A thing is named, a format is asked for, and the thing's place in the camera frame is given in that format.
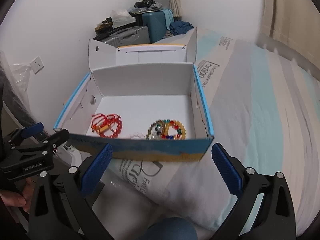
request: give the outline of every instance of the white wall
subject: white wall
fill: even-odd
[[[28,97],[32,114],[48,132],[82,77],[89,71],[88,40],[112,9],[137,0],[16,0],[0,26],[0,50],[9,64],[40,56],[44,69],[31,73]],[[168,0],[157,0],[168,3]],[[262,0],[181,0],[184,20],[232,37],[254,41]]]
[[[255,42],[264,0],[181,0],[183,19],[232,38]]]

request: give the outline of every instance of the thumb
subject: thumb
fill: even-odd
[[[6,206],[23,207],[26,204],[24,197],[16,192],[0,190],[0,197]]]

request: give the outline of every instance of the wall outlet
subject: wall outlet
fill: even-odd
[[[38,73],[43,67],[43,63],[40,57],[37,57],[34,61],[30,63],[33,72]]]

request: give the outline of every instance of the suitcase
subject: suitcase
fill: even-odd
[[[109,37],[101,40],[114,47],[149,44],[149,32],[147,27],[132,27],[113,33]]]
[[[151,43],[161,40],[167,31],[163,11],[143,13],[142,22],[143,26],[148,27]]]

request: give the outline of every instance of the blue gripper pad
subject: blue gripper pad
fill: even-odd
[[[41,133],[42,131],[43,131],[43,124],[39,122],[24,128],[23,131],[21,132],[21,137],[24,139],[27,139],[27,138],[30,138],[31,136],[36,135],[37,133]]]
[[[90,195],[94,192],[98,185],[103,173],[108,167],[112,159],[112,146],[106,144],[106,146],[98,153],[93,160],[81,180],[81,195],[83,197]]]
[[[231,195],[235,195],[237,198],[239,198],[242,195],[243,190],[242,179],[238,172],[217,143],[213,145],[211,154],[212,159],[216,164]]]

